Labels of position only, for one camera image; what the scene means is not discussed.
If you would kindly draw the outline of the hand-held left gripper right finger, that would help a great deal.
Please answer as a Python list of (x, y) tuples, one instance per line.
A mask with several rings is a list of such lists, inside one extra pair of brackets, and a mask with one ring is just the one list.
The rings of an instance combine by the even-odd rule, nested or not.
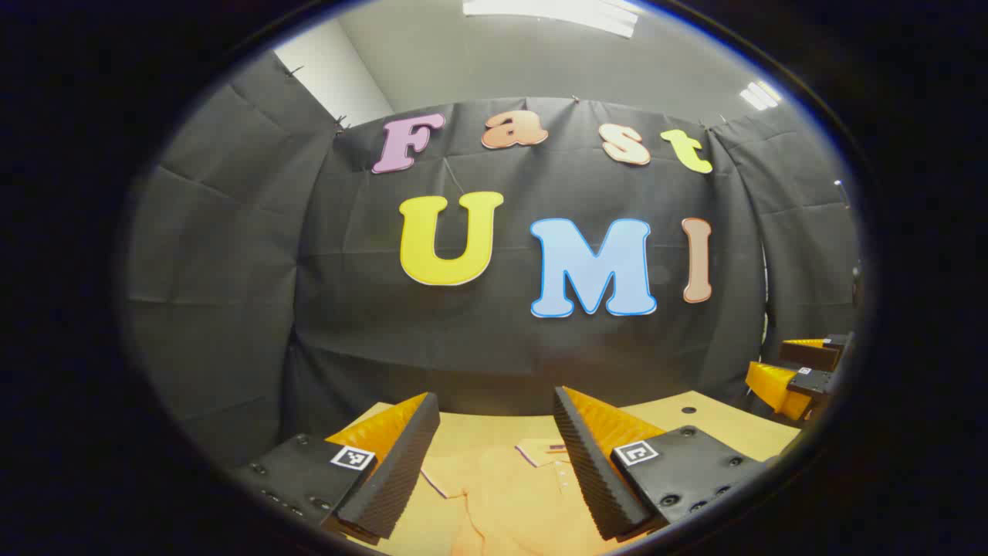
[(553, 417), (605, 541), (691, 517), (766, 470), (699, 427), (660, 429), (575, 388), (555, 388)]

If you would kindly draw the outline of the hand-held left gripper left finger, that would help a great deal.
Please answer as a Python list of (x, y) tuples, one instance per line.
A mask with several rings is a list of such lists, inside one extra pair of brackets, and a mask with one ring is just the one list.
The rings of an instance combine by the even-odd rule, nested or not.
[(296, 434), (232, 477), (311, 527), (380, 541), (404, 513), (439, 425), (437, 395), (422, 393), (331, 436)]

